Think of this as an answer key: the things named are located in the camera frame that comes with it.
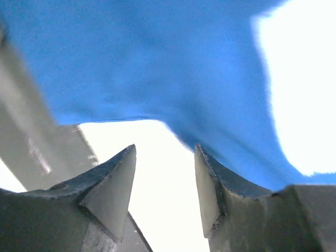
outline pointed metal tip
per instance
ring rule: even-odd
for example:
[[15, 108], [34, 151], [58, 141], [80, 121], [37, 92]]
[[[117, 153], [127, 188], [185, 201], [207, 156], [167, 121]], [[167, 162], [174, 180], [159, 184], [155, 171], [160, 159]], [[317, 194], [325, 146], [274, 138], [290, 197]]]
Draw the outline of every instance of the pointed metal tip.
[[113, 163], [114, 168], [84, 196], [79, 204], [85, 207], [118, 242], [122, 241], [128, 214], [135, 161], [135, 145], [130, 145], [114, 158], [101, 164], [110, 166]]
[[195, 147], [196, 184], [204, 237], [210, 238], [225, 215], [225, 195], [256, 198], [271, 191], [221, 165], [200, 145]]

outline blue fabric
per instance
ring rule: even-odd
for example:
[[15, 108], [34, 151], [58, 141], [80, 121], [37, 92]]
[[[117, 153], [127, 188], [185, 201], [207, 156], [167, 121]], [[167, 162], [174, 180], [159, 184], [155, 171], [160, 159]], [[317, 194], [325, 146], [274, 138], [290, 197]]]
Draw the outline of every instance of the blue fabric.
[[335, 183], [285, 158], [251, 17], [279, 1], [0, 0], [60, 124], [154, 119], [271, 190]]

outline metal tooth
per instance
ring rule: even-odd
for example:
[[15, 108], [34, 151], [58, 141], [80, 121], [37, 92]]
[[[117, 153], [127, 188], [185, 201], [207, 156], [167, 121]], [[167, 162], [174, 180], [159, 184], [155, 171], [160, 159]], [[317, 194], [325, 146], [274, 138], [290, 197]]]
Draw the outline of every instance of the metal tooth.
[[196, 182], [211, 252], [336, 251], [336, 186], [272, 192], [219, 164], [200, 146]]
[[49, 190], [0, 190], [0, 251], [115, 251], [135, 173], [135, 146]]

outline gray metal part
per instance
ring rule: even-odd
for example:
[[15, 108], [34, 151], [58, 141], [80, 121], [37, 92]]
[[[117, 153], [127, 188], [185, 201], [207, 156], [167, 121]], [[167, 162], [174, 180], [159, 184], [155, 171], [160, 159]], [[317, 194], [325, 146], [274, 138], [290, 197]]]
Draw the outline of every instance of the gray metal part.
[[[56, 125], [24, 63], [0, 48], [0, 157], [26, 190], [48, 189], [98, 164], [75, 125]], [[51, 168], [47, 173], [44, 161]], [[118, 252], [152, 251], [131, 215]]]
[[[124, 231], [134, 173], [132, 145], [49, 190], [0, 190], [0, 251], [115, 250], [118, 241], [113, 237]], [[98, 215], [96, 208], [88, 207], [91, 203], [102, 206]], [[112, 220], [119, 225], [110, 226]]]
[[336, 251], [336, 186], [293, 185], [275, 193], [220, 165], [200, 146], [195, 163], [211, 252]]

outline gray metal jaw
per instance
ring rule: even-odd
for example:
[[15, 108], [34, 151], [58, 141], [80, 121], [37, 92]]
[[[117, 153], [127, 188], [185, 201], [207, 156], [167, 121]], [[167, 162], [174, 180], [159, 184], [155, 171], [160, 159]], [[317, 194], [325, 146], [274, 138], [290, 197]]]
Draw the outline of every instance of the gray metal jaw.
[[219, 164], [200, 146], [196, 182], [211, 252], [336, 251], [336, 186], [272, 192]]
[[0, 251], [117, 251], [135, 173], [135, 146], [49, 190], [0, 190]]

